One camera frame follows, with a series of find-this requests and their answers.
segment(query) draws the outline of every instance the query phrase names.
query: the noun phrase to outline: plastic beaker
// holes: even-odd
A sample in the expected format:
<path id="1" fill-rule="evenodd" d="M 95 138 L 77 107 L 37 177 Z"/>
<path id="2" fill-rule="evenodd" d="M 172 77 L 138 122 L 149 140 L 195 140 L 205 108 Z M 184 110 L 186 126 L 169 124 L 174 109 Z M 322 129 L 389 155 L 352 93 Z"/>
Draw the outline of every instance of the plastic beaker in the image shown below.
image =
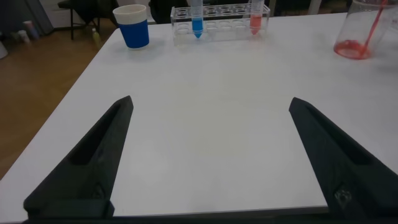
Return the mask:
<path id="1" fill-rule="evenodd" d="M 397 1 L 353 0 L 333 50 L 346 58 L 369 58 L 391 25 Z"/>

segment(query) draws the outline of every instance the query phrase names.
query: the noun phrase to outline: paper cup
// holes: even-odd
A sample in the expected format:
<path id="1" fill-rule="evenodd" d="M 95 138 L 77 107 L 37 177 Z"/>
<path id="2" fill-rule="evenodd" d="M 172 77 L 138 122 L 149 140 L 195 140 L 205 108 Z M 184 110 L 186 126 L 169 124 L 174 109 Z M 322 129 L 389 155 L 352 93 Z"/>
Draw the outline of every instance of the paper cup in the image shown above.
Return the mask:
<path id="1" fill-rule="evenodd" d="M 131 49 L 139 49 L 149 44 L 147 8 L 133 4 L 121 6 L 113 10 L 126 45 Z"/>

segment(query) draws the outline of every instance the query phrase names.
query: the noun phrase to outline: floor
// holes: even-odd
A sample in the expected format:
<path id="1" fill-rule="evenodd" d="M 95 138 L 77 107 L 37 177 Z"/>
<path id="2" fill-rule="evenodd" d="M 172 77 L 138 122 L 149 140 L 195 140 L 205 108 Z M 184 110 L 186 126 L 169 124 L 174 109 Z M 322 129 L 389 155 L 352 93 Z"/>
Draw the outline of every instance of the floor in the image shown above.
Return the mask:
<path id="1" fill-rule="evenodd" d="M 101 20 L 103 42 L 114 30 Z M 4 45 L 9 55 L 0 59 L 0 179 L 98 52 L 89 27 L 76 30 L 75 40 L 63 30 L 30 45 Z"/>

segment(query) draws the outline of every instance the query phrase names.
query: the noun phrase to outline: blue test tube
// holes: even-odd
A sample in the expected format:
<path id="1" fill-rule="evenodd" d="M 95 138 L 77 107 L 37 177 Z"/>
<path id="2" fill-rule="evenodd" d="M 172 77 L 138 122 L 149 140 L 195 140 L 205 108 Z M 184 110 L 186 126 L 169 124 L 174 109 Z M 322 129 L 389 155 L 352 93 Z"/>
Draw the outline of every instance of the blue test tube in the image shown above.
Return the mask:
<path id="1" fill-rule="evenodd" d="M 192 31 L 199 38 L 203 32 L 203 0 L 191 0 Z"/>

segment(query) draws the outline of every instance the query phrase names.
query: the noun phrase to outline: bottle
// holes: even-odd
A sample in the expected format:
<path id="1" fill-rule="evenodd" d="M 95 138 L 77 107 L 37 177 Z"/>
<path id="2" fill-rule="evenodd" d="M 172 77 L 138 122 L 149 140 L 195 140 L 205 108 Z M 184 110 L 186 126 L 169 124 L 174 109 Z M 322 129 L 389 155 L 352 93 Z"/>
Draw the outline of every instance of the bottle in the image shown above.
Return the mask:
<path id="1" fill-rule="evenodd" d="M 93 28 L 93 39 L 94 39 L 95 45 L 97 46 L 98 50 L 101 49 L 101 47 L 102 47 L 101 37 L 95 28 Z"/>
<path id="2" fill-rule="evenodd" d="M 26 28 L 29 30 L 30 35 L 31 35 L 34 39 L 38 40 L 38 39 L 40 38 L 40 36 L 39 36 L 39 34 L 37 33 L 37 30 L 36 30 L 35 26 L 33 25 L 33 22 L 32 22 L 32 21 L 25 21 L 25 22 L 23 22 L 23 23 L 24 23 L 24 25 L 26 26 Z"/>
<path id="3" fill-rule="evenodd" d="M 26 31 L 24 30 L 20 30 L 18 31 L 19 36 L 21 37 L 21 39 L 26 43 L 29 44 L 30 43 L 30 39 L 26 34 Z"/>

